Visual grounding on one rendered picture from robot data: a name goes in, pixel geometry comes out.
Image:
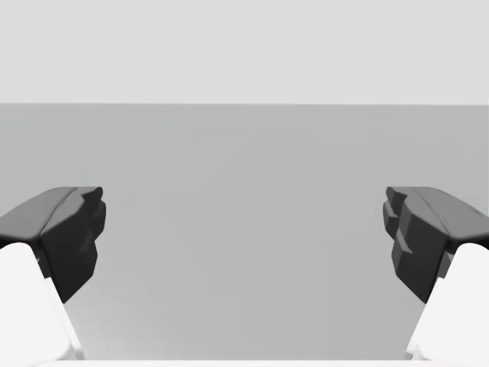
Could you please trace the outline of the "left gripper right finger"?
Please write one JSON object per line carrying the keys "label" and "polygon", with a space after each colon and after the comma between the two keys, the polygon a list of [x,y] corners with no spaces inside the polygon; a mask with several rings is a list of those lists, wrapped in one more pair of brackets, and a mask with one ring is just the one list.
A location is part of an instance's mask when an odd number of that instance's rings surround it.
{"label": "left gripper right finger", "polygon": [[388,187],[386,195],[395,274],[425,305],[407,355],[489,361],[489,216],[432,187]]}

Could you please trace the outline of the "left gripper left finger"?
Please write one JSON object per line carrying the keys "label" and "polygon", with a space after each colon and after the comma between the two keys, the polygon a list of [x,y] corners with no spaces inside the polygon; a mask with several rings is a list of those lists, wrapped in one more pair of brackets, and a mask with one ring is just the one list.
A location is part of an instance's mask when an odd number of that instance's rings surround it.
{"label": "left gripper left finger", "polygon": [[93,276],[101,187],[56,187],[0,216],[0,361],[85,358],[65,303]]}

